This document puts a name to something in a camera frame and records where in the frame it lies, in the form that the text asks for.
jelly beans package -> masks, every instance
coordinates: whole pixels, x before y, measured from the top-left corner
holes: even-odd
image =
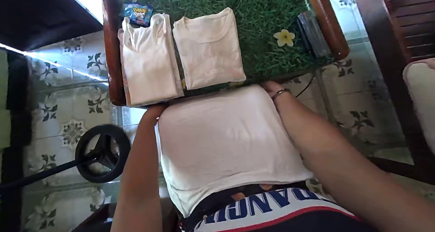
[[[153,8],[150,5],[140,5],[136,3],[124,4],[124,17],[128,17],[130,22],[149,27]]]

wooden chair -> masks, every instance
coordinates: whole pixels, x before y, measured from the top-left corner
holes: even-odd
[[[435,57],[435,0],[356,0],[415,165],[370,158],[386,172],[435,185],[430,151],[402,77],[407,64]]]

hand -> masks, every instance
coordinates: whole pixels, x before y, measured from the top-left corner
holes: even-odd
[[[155,105],[145,112],[145,114],[142,116],[142,121],[146,121],[148,123],[153,124],[155,126],[157,124],[157,118],[160,117],[160,115],[163,113],[163,111],[166,109],[166,105]]]
[[[284,87],[277,82],[267,81],[263,84],[264,90],[269,94],[270,97],[274,96],[276,92],[284,89]]]

tiled floor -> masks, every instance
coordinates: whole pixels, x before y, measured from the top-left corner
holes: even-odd
[[[355,0],[331,2],[351,53],[346,59],[325,67],[298,99],[336,123],[366,155],[410,163],[409,151]],[[29,57],[33,72],[34,140],[26,148],[25,175],[73,160],[78,137],[99,124],[122,126],[133,141],[145,110],[111,104],[102,32],[33,52],[34,57],[42,60]],[[285,86],[297,94],[311,78],[312,74],[306,74]],[[119,180],[89,183],[72,168],[29,185],[24,190],[22,228],[70,231],[102,204],[116,202]],[[323,191],[316,181],[309,187]],[[417,190],[430,199],[435,198],[435,189],[430,185],[418,185]]]
[[[121,126],[133,142],[146,110],[110,102],[102,31],[32,52],[34,139],[25,151],[25,175],[72,161],[79,137],[100,124]],[[116,202],[119,180],[93,184],[71,168],[28,185],[22,228],[70,231],[102,204]]]

red stripe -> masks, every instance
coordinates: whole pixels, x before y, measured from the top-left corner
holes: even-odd
[[[228,229],[228,230],[222,230],[220,232],[245,232],[245,231],[251,231],[251,230],[255,230],[255,229],[263,229],[275,224],[278,224],[282,221],[294,218],[298,215],[304,214],[304,213],[309,213],[309,212],[314,212],[314,211],[333,211],[333,212],[338,212],[338,213],[342,213],[348,217],[354,218],[358,221],[360,221],[356,216],[354,215],[350,215],[348,213],[345,213],[341,210],[335,209],[335,208],[331,208],[331,207],[327,207],[327,206],[312,206],[312,207],[307,207],[307,208],[303,208],[300,210],[297,210],[295,212],[289,213],[283,217],[277,218],[275,220],[271,220],[271,221],[267,221],[264,223],[260,223],[260,224],[254,224],[248,227],[243,227],[243,228],[237,228],[237,229]]]

